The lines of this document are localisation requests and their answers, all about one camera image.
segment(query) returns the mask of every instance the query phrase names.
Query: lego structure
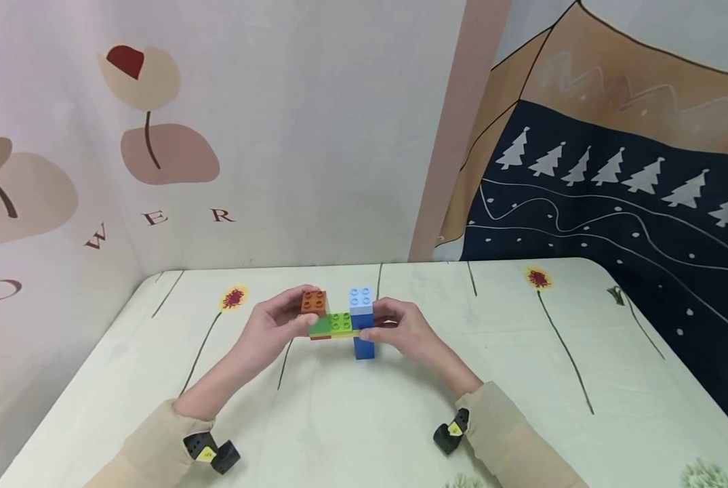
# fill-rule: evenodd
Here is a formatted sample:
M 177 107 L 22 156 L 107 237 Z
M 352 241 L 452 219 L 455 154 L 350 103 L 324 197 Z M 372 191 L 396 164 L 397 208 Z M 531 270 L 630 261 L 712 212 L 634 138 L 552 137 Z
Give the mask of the lego structure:
M 359 339 L 359 331 L 374 327 L 373 297 L 368 287 L 352 288 L 348 293 L 348 312 L 328 313 L 326 292 L 313 291 L 302 298 L 302 314 L 318 314 L 309 329 L 310 340 L 353 338 L 356 359 L 373 359 L 375 344 Z

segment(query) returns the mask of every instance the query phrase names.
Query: blue lego brick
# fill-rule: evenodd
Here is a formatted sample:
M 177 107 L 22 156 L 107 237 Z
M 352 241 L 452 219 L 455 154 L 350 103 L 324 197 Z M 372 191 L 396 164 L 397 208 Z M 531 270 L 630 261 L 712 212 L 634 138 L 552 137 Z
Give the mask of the blue lego brick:
M 368 313 L 362 315 L 351 315 L 350 322 L 354 330 L 367 329 L 375 325 L 375 315 Z
M 353 349 L 356 353 L 356 359 L 375 359 L 374 342 L 353 338 Z
M 372 302 L 374 297 L 368 287 L 350 288 L 348 293 L 348 308 L 351 315 L 366 315 L 373 313 Z

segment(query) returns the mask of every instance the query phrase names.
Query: white table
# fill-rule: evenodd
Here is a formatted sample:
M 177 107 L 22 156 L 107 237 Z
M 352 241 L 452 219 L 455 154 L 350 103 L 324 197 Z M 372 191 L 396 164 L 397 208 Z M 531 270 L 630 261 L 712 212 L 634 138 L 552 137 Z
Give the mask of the white table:
M 546 310 L 528 266 L 550 273 Z M 235 343 L 252 305 L 288 287 L 326 289 L 333 312 L 350 287 L 416 302 L 476 373 L 496 381 L 538 432 L 597 487 L 680 487 L 696 458 L 728 474 L 728 418 L 637 309 L 663 359 L 607 288 L 613 279 L 577 258 L 314 268 L 164 272 L 148 278 L 0 480 L 0 488 L 80 487 L 159 402 L 175 397 L 218 301 L 249 291 L 209 335 L 191 384 Z M 453 415 L 427 371 L 388 346 L 356 361 L 352 340 L 294 340 L 283 358 L 225 407 L 214 435 L 242 460 L 226 476 L 199 464 L 185 487 L 442 487 L 461 472 L 494 486 L 467 448 L 445 457 L 432 431 Z

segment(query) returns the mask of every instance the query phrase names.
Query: curtain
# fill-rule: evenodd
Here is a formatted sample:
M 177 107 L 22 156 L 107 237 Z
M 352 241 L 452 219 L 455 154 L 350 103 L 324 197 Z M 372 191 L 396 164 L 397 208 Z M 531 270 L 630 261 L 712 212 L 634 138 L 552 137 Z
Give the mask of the curtain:
M 493 68 L 435 258 L 596 262 L 728 415 L 728 3 L 668 4 L 576 2 Z

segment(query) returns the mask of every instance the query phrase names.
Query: orange lego brick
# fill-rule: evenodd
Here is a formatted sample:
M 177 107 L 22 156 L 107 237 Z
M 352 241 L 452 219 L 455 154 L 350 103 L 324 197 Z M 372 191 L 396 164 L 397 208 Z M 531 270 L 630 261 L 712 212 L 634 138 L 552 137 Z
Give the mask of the orange lego brick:
M 299 313 L 314 313 L 326 317 L 326 292 L 308 291 L 302 297 L 302 310 Z

